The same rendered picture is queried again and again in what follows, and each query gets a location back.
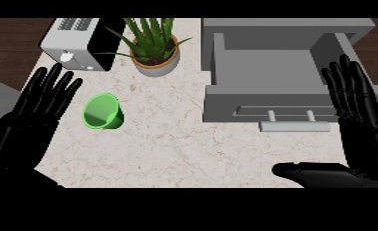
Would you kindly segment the white toaster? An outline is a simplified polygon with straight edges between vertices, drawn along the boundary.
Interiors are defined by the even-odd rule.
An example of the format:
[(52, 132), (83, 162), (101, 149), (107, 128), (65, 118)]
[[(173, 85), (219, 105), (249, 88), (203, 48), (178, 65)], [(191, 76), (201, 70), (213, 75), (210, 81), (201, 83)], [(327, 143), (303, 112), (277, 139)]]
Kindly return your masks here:
[(67, 70), (110, 71), (125, 29), (122, 18), (57, 18), (40, 48)]

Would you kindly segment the grey cabinet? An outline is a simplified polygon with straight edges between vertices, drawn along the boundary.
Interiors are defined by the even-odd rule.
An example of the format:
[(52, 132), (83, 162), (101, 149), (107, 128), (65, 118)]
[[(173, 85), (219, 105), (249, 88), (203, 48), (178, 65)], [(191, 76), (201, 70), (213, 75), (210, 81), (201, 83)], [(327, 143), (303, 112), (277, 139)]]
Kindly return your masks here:
[(325, 33), (345, 33), (355, 44), (374, 27), (371, 18), (203, 18), (201, 68), (210, 70), (216, 33), (232, 50), (303, 50)]

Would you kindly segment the grey block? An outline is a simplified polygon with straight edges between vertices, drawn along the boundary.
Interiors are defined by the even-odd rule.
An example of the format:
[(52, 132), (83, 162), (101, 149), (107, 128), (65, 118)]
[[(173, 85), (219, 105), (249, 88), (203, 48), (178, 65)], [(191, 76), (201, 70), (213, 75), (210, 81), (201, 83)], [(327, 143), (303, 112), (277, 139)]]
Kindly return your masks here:
[(15, 107), (21, 92), (0, 82), (0, 118)]

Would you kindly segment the grey open drawer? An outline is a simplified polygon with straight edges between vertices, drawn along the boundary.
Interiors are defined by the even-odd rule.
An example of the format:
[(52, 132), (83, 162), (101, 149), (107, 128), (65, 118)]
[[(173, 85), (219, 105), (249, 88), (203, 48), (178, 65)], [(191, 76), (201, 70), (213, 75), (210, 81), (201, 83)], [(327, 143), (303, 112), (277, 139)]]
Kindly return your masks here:
[(337, 120), (322, 70), (346, 54), (358, 60), (347, 35), (327, 33), (306, 50), (229, 50), (213, 39), (212, 84), (206, 86), (206, 122)]

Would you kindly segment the potted green plant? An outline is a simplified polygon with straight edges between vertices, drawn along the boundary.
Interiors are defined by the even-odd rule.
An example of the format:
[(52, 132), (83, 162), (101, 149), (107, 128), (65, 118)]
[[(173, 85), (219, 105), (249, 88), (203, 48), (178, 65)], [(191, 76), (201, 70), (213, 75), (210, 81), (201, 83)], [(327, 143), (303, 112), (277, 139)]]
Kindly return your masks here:
[(145, 76), (163, 77), (178, 67), (181, 45), (189, 38), (178, 40), (173, 34), (173, 18), (142, 18), (141, 23), (136, 23), (135, 18), (125, 18), (125, 22), (135, 36), (132, 40), (108, 29), (130, 48), (130, 53), (120, 53), (120, 56), (132, 59), (138, 71)]

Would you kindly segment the green cup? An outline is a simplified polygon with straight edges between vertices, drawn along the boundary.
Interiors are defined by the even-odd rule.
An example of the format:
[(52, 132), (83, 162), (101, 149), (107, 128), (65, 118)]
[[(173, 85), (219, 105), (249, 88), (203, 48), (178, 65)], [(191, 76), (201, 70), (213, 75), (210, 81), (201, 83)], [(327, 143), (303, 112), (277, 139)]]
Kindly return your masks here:
[(119, 129), (125, 114), (117, 97), (111, 93), (95, 95), (83, 108), (83, 123), (91, 129)]

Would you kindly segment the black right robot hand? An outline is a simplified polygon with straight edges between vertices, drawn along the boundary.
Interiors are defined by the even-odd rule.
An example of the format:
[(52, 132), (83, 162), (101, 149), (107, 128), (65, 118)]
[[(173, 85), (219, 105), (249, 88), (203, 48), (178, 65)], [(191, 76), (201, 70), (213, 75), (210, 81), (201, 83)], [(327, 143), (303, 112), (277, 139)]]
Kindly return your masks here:
[(322, 69), (347, 166), (287, 162), (272, 172), (305, 188), (378, 188), (378, 100), (362, 66), (343, 54)]

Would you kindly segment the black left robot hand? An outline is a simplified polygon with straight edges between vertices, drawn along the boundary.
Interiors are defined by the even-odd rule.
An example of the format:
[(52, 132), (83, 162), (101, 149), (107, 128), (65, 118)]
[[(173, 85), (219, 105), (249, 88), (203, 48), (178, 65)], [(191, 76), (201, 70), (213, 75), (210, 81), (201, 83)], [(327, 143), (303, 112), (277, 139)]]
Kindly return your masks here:
[(12, 111), (0, 118), (0, 188), (63, 189), (36, 167), (45, 157), (83, 79), (63, 64), (40, 67)]

